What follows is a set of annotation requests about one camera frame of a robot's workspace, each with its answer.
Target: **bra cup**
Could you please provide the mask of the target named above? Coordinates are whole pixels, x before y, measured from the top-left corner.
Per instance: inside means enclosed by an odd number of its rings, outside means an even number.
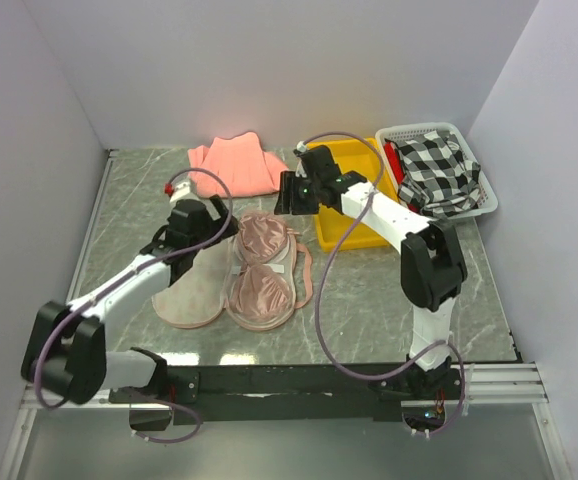
[[[265,263],[287,244],[287,225],[269,214],[245,214],[240,220],[238,250],[249,264]]]
[[[293,310],[294,303],[287,282],[267,265],[254,265],[241,274],[229,302],[234,313],[259,322]]]

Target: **laundry basket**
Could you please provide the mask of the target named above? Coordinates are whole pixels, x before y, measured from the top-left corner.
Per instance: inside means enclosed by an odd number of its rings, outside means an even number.
[[[458,139],[458,143],[460,144],[460,148],[462,149],[463,154],[466,157],[475,160],[476,157],[474,156],[473,152],[467,145],[467,141],[464,139],[462,134],[458,131],[455,125],[446,122],[432,122],[432,123],[415,123],[412,125],[401,125],[398,127],[389,127],[383,128],[376,132],[376,141],[378,142],[378,149],[382,158],[386,165],[387,173],[389,173],[389,177],[394,185],[398,185],[396,182],[396,177],[394,176],[391,168],[389,168],[389,162],[387,161],[387,155],[385,155],[385,149],[383,147],[385,140],[391,141],[402,141],[402,140],[410,140],[417,135],[422,135],[425,133],[432,132],[434,130],[442,131],[442,132],[450,132],[453,133],[456,138]],[[496,198],[496,194],[493,193],[493,189],[485,176],[485,173],[481,170],[480,176],[478,178],[480,184],[480,198],[478,199],[478,207],[469,210],[468,212],[459,213],[457,215],[453,215],[449,217],[450,220],[459,220],[461,218],[468,218],[468,217],[477,217],[478,215],[482,215],[484,213],[493,212],[496,208],[498,208],[498,198]]]

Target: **beige bra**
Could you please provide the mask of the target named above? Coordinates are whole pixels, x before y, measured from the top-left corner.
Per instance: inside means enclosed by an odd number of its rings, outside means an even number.
[[[223,308],[249,330],[282,325],[313,294],[311,255],[296,235],[280,217],[246,213],[234,239],[201,250],[189,272],[154,295],[156,313],[178,328],[207,325]],[[293,278],[298,252],[305,255],[302,301]]]

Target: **yellow tray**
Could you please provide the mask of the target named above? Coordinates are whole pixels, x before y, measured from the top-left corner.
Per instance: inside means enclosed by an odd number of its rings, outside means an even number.
[[[373,138],[366,139],[371,145],[377,147],[376,140]],[[326,145],[331,150],[334,161],[340,167],[342,173],[349,170],[355,170],[361,175],[367,177],[367,180],[373,182],[380,170],[380,162],[376,154],[357,140],[336,140],[332,142],[310,143],[309,147],[317,145]],[[378,190],[393,200],[398,200],[396,190],[389,179],[385,170]],[[332,208],[320,207],[320,213],[314,215],[316,222],[316,233],[318,234],[318,243],[325,252],[330,252],[336,246],[340,237],[351,226],[353,220],[349,217],[339,214]],[[355,248],[386,247],[387,241],[374,232],[366,225],[358,225],[351,235],[342,244],[341,250],[353,250]]]

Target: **black and white checkered cloth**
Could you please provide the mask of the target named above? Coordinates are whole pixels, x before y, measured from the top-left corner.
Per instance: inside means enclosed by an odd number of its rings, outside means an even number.
[[[422,215],[446,218],[477,205],[480,164],[466,158],[456,136],[429,132],[394,142],[404,179],[398,197]]]

